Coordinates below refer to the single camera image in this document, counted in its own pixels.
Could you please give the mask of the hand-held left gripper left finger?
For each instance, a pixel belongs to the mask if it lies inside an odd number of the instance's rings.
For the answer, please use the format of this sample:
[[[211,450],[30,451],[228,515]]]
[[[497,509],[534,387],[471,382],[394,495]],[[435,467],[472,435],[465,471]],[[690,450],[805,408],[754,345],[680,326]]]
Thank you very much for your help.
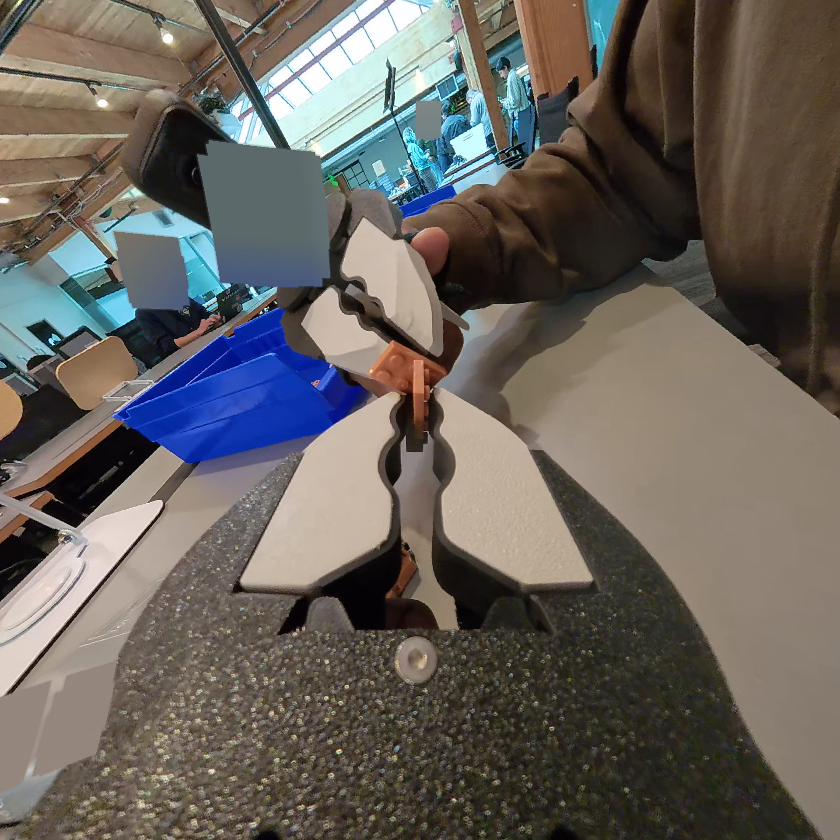
[[[374,399],[304,450],[239,579],[244,592],[338,599],[353,624],[383,624],[402,565],[403,397]]]

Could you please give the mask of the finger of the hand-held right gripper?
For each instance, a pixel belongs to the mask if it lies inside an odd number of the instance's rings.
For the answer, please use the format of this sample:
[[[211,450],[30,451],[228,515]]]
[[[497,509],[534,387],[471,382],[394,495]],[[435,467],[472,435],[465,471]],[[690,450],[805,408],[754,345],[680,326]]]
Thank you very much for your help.
[[[350,236],[340,266],[378,302],[383,319],[432,357],[444,350],[444,315],[424,259],[405,240],[389,238],[363,217]]]
[[[361,299],[329,286],[310,304],[301,325],[325,361],[353,377],[367,377],[392,341],[369,315]]]

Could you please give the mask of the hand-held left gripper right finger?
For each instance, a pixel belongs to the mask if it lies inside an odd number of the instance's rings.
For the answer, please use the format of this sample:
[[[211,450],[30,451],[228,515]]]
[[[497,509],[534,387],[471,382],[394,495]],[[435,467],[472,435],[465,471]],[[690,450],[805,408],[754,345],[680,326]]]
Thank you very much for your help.
[[[495,417],[443,388],[430,401],[432,563],[458,622],[480,627],[499,602],[527,616],[536,595],[586,592],[595,578],[537,453]]]

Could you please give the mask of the reddish brown toy plate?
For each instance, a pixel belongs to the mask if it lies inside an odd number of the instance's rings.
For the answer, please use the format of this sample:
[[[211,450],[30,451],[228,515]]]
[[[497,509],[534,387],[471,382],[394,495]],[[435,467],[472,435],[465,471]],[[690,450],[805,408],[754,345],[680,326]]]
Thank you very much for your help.
[[[411,412],[406,422],[406,451],[422,452],[428,437],[429,396],[432,390],[433,367],[426,359],[413,363]]]
[[[417,362],[426,372],[426,388],[429,388],[451,372],[463,346],[462,329],[453,322],[444,321],[444,350],[441,355],[430,358],[404,344],[391,341],[366,375],[356,374],[354,377],[376,396],[386,392],[413,394]]]

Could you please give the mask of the blue plastic bin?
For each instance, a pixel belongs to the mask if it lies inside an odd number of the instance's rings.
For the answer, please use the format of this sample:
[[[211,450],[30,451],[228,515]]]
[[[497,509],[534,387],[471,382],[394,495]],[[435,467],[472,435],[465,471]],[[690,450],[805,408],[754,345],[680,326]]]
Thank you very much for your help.
[[[456,196],[456,189],[453,185],[442,185],[430,193],[415,198],[408,203],[401,205],[403,218],[414,217],[425,213],[430,207],[451,200]]]
[[[273,355],[285,368],[306,382],[323,379],[317,389],[324,394],[345,391],[347,381],[329,363],[291,348],[281,326],[283,315],[280,309],[270,310],[236,328],[226,338],[231,364],[244,364],[264,355]]]
[[[149,389],[118,416],[186,463],[200,463],[316,436],[368,396],[357,385],[324,394],[264,355],[160,395]]]

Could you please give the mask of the person's right forearm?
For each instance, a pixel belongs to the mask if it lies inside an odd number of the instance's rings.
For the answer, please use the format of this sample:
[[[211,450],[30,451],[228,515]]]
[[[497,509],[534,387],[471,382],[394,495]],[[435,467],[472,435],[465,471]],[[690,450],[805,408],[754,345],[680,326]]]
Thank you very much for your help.
[[[603,288],[700,238],[691,171],[632,139],[598,144],[579,129],[411,224],[448,235],[448,262],[433,280],[457,312]]]

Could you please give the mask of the grey desk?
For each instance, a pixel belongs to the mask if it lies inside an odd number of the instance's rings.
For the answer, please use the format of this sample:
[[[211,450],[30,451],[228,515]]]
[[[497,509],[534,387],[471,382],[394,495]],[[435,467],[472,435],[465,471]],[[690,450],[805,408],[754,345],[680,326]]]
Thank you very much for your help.
[[[549,633],[281,634],[233,592],[298,442],[196,467],[28,677],[117,685],[15,838],[838,838],[838,421],[646,269],[472,312],[447,386],[595,562]]]

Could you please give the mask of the wood-edged office desk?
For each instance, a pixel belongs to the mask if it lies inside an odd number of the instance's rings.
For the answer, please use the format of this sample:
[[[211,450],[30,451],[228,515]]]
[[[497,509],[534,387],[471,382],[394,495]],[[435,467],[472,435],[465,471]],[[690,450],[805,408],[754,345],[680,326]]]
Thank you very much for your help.
[[[151,382],[163,379],[216,338],[221,335],[228,336],[238,326],[258,317],[262,311],[274,303],[277,293],[278,289],[271,288],[267,293],[248,301],[243,311],[230,322],[222,324],[189,343],[185,348],[176,351],[141,374],[140,379]],[[20,498],[46,488],[52,480],[64,473],[102,440],[121,428],[120,420],[112,417],[117,410],[115,403],[104,402],[57,437],[40,446],[34,453],[23,459],[23,464],[17,468],[11,479],[2,485],[2,492],[11,497]]]

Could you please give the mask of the orange toy plate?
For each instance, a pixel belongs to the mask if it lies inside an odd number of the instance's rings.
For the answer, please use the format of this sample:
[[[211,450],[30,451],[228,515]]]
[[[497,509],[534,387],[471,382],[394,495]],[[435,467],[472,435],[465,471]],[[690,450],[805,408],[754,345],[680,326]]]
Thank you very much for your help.
[[[388,599],[396,599],[403,596],[408,584],[411,582],[415,573],[417,572],[417,562],[415,554],[407,542],[402,542],[402,561],[400,573],[396,582],[386,594]]]

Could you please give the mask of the black metal pole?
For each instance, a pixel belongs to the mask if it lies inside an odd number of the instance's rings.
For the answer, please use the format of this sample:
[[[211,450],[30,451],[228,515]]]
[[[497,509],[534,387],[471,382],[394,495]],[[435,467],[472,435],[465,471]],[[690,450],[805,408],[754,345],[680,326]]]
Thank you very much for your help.
[[[266,130],[273,145],[278,149],[288,150],[289,143],[284,136],[279,123],[275,119],[266,98],[259,90],[256,79],[251,70],[246,66],[244,58],[240,55],[238,46],[243,43],[247,37],[254,34],[257,28],[262,27],[268,19],[275,13],[280,11],[282,3],[275,3],[272,5],[261,17],[259,17],[253,24],[245,27],[242,35],[235,40],[228,33],[220,13],[211,1],[195,1],[195,5],[200,11],[205,23],[210,28],[211,33],[216,39],[222,53],[233,70],[240,85],[250,101],[253,108],[256,110],[262,127]]]

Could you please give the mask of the black panel on tripod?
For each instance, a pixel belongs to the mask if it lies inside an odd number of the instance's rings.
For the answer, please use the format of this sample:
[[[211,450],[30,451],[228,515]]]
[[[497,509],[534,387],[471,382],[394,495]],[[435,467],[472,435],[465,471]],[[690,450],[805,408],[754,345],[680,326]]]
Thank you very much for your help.
[[[425,187],[425,183],[421,178],[420,174],[415,167],[413,159],[411,157],[410,152],[408,151],[407,144],[404,141],[402,130],[400,129],[399,122],[396,118],[395,113],[395,97],[396,97],[396,68],[392,65],[390,60],[386,61],[386,79],[385,79],[385,97],[384,97],[384,108],[383,112],[387,113],[387,115],[391,118],[396,127],[398,134],[400,135],[400,140],[402,141],[402,145],[404,151],[406,152],[406,158],[409,164],[410,171],[413,173],[413,178],[416,181],[416,186],[419,189],[421,195],[426,195],[427,190]]]

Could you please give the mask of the light wooden chair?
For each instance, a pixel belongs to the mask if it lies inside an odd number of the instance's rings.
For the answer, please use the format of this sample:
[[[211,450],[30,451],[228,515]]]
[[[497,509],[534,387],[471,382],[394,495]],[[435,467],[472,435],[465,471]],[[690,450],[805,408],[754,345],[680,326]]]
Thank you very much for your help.
[[[104,397],[134,381],[139,368],[126,344],[116,336],[99,341],[61,362],[56,378],[69,398],[89,412],[104,402]]]
[[[20,395],[5,381],[0,382],[0,392],[0,437],[3,440],[20,424],[24,413],[24,406]]]

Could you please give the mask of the black office chair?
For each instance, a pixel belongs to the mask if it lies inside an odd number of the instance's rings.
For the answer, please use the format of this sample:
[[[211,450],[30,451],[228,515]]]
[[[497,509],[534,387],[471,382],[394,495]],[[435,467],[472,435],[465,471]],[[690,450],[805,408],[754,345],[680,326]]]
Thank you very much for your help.
[[[580,93],[579,77],[574,76],[562,92],[555,96],[541,95],[537,101],[540,145],[559,142],[570,127],[569,106]]]

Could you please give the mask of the wooden column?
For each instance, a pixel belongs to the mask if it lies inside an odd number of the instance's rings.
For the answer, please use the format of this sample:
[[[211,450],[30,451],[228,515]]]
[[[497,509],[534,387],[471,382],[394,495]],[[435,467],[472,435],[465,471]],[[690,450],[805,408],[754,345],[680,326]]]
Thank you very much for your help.
[[[501,115],[501,105],[497,98],[497,85],[490,69],[476,4],[473,1],[458,1],[457,6],[467,43],[467,46],[461,50],[465,68],[470,69],[473,76],[478,80],[486,101],[486,110],[490,117],[494,142],[497,151],[502,152],[509,146],[508,130]]]

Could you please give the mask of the brown zip hoodie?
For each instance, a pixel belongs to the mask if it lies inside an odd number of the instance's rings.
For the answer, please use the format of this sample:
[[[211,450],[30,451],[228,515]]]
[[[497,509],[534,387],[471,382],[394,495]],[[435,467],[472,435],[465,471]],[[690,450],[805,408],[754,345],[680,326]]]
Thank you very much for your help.
[[[575,102],[640,255],[702,239],[719,296],[838,415],[839,3],[621,2]]]

